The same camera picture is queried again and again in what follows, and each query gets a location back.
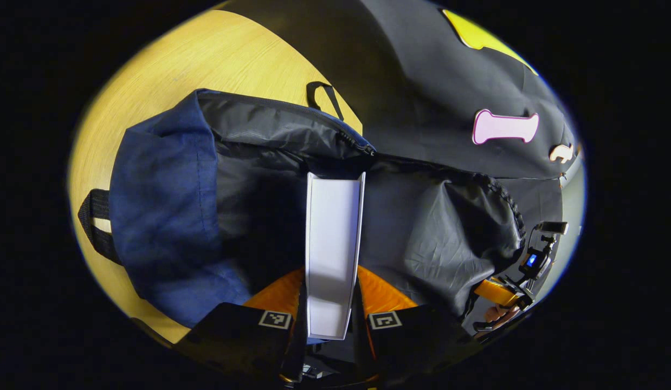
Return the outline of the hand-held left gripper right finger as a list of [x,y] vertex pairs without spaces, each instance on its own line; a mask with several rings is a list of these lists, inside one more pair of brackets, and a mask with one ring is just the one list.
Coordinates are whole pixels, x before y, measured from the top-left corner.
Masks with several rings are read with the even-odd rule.
[[353,293],[354,358],[368,380],[406,380],[476,354],[477,342],[444,305],[418,304],[363,266]]

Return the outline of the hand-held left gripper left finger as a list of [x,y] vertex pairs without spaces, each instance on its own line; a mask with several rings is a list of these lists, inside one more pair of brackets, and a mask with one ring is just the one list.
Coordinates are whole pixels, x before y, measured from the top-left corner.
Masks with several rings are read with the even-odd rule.
[[233,380],[301,382],[306,344],[306,276],[301,268],[246,304],[219,304],[176,343],[176,351]]

